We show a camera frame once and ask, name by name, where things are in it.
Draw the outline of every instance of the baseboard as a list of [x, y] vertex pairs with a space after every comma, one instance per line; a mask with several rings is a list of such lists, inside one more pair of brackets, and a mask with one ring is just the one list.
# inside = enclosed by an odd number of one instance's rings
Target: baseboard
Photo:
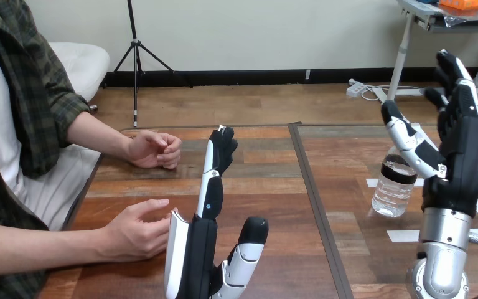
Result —
[[[478, 67], [469, 67], [474, 76]], [[435, 68], [407, 67], [402, 71], [402, 82], [434, 82]], [[148, 71], [139, 80], [139, 87], [181, 87], [186, 86], [182, 78], [193, 86], [209, 85], [281, 85], [281, 84], [325, 84], [347, 83], [349, 79], [364, 83], [389, 82], [393, 68], [377, 69], [319, 69], [311, 70], [306, 78], [306, 70], [224, 70], [175, 72]], [[133, 87], [134, 73], [119, 71], [107, 73], [104, 82], [107, 87]]]

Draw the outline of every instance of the wooden table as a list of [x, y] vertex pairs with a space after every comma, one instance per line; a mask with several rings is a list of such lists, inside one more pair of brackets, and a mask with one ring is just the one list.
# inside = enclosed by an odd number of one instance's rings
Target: wooden table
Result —
[[[149, 198], [169, 198], [170, 208], [190, 219], [213, 129], [160, 129], [184, 141], [173, 171], [103, 158], [70, 229], [102, 227], [126, 206]], [[239, 147], [223, 176], [215, 263], [226, 258], [248, 216], [269, 221], [265, 251], [242, 298], [409, 298], [405, 278], [417, 242], [392, 242], [388, 231], [420, 228], [421, 188], [415, 187], [399, 218], [371, 208], [374, 188], [367, 180], [378, 178], [393, 145], [383, 126], [234, 129]], [[438, 144], [434, 126], [424, 129]], [[151, 213], [149, 220], [167, 212]], [[472, 298], [478, 294], [478, 245], [470, 245], [468, 254]], [[164, 298], [164, 260], [162, 254], [144, 262], [54, 271], [40, 298]]]
[[[149, 198], [170, 199], [169, 208], [177, 207], [190, 219], [213, 129], [159, 130], [183, 140], [182, 161], [173, 171], [138, 169], [103, 158], [70, 229], [103, 227], [125, 207]], [[248, 216], [265, 217], [266, 248], [242, 298], [337, 298], [288, 126], [234, 129], [239, 146], [223, 175], [215, 263], [226, 259]], [[151, 213], [149, 220], [167, 212]], [[164, 298], [165, 256], [56, 271], [40, 298]]]
[[[440, 144], [435, 126], [423, 129]], [[406, 213], [389, 218], [371, 207], [385, 153], [393, 146], [383, 126], [297, 127], [354, 298], [410, 298], [406, 270], [416, 257], [417, 242], [392, 242], [388, 231], [419, 230], [422, 187], [415, 187]], [[472, 228], [478, 228], [478, 215]], [[470, 295], [478, 295], [478, 245], [468, 248], [466, 272]]]

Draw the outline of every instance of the robotic arm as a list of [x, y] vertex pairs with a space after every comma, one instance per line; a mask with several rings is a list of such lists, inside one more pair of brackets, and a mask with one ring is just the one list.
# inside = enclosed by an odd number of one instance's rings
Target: robotic arm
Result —
[[199, 203], [191, 222], [171, 212], [166, 250], [167, 299], [236, 299], [245, 290], [263, 252], [268, 221], [249, 217], [237, 244], [219, 267], [213, 264], [217, 221], [223, 202], [222, 174], [237, 149], [233, 129], [220, 126], [208, 140]]
[[420, 244], [408, 272], [411, 296], [463, 299], [469, 291], [464, 266], [478, 200], [478, 99], [459, 59], [442, 50], [437, 60], [436, 77], [445, 94], [429, 88], [425, 95], [439, 111], [439, 148], [410, 125], [394, 101], [384, 102], [382, 117], [402, 157], [424, 178]]

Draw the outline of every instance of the plaid shirt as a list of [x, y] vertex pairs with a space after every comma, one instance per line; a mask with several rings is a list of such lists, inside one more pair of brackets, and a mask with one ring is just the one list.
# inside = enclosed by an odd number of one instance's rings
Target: plaid shirt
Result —
[[[87, 102], [71, 86], [65, 69], [38, 33], [24, 0], [0, 0], [0, 66], [10, 89], [20, 165], [36, 178], [56, 165], [60, 147], [68, 146], [67, 130]], [[18, 201], [0, 173], [0, 225], [48, 230]], [[0, 298], [33, 298], [45, 272], [0, 276]]]

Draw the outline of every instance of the white stool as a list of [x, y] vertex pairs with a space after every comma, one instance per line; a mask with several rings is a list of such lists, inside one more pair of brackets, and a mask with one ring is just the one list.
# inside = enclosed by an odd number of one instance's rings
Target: white stool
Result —
[[[49, 44], [65, 67], [76, 93], [90, 102], [107, 74], [110, 63], [107, 51], [96, 45], [74, 42], [50, 42]], [[93, 112], [97, 109], [96, 105], [91, 106]]]

